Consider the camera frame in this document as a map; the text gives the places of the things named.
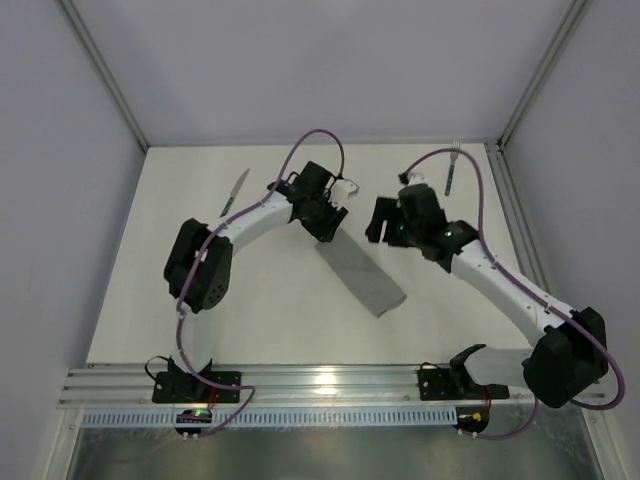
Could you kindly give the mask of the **grey cloth napkin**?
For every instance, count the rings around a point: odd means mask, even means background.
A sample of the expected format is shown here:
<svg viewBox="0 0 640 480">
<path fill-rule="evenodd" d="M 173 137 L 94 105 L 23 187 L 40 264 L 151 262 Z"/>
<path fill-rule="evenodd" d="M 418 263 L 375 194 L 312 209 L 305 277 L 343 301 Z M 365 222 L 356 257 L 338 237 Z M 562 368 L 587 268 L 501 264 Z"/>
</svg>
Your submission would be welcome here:
<svg viewBox="0 0 640 480">
<path fill-rule="evenodd" d="M 318 242 L 316 252 L 351 295 L 375 318 L 404 303 L 407 294 L 343 229 L 331 242 Z"/>
</svg>

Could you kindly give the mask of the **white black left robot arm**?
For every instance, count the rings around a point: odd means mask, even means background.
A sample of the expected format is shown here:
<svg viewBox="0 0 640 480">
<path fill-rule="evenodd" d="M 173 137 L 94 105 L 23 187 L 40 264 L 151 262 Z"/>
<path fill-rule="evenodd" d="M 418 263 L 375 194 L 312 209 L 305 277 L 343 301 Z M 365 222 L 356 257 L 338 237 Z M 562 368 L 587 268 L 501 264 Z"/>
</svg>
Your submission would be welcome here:
<svg viewBox="0 0 640 480">
<path fill-rule="evenodd" d="M 174 367 L 202 377 L 212 364 L 205 345 L 209 324 L 192 319 L 216 307 L 229 290 L 233 256 L 272 230 L 297 222 L 316 241 L 331 242 L 358 194 L 352 180 L 309 162 L 301 172 L 269 184 L 253 204 L 209 225 L 186 220 L 177 234 L 163 277 L 176 299 L 178 326 Z"/>
</svg>

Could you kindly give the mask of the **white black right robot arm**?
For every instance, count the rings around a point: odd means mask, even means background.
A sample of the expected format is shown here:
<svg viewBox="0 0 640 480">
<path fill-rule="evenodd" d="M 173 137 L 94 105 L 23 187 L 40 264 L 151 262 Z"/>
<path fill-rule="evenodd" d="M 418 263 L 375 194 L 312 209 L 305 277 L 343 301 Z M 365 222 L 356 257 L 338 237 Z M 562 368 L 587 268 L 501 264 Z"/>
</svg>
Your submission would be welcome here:
<svg viewBox="0 0 640 480">
<path fill-rule="evenodd" d="M 458 388 L 527 388 L 544 405 L 560 408 L 607 373 L 601 315 L 590 307 L 577 311 L 501 266 L 473 226 L 447 220 L 427 184 L 406 186 L 395 198 L 377 198 L 365 235 L 371 243 L 419 250 L 481 293 L 528 341 L 524 349 L 476 344 L 454 356 L 450 369 Z"/>
</svg>

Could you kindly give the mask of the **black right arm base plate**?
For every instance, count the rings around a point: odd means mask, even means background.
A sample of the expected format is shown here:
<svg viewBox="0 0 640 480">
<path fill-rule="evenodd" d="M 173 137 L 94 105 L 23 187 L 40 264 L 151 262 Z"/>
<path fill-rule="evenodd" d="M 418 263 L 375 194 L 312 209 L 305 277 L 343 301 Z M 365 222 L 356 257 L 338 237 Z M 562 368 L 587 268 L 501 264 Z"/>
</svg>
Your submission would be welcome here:
<svg viewBox="0 0 640 480">
<path fill-rule="evenodd" d="M 474 383 L 468 374 L 440 366 L 423 363 L 416 371 L 421 401 L 506 400 L 510 398 L 505 385 L 487 386 Z"/>
</svg>

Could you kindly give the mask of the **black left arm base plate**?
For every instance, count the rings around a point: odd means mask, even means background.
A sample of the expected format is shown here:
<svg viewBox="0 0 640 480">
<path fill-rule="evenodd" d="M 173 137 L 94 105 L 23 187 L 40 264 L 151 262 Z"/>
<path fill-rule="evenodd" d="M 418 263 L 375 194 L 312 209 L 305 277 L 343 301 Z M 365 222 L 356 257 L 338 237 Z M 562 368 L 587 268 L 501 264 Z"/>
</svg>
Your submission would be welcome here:
<svg viewBox="0 0 640 480">
<path fill-rule="evenodd" d="M 146 372 L 154 379 L 152 393 L 152 402 L 154 404 L 237 404 L 239 402 L 239 390 L 212 387 L 196 379 L 191 373 L 181 370 L 172 359 L 163 357 L 163 360 L 167 361 L 164 371 L 152 374 L 146 368 Z M 241 385 L 241 372 L 213 370 L 212 363 L 206 365 L 199 374 L 216 384 L 228 387 Z"/>
</svg>

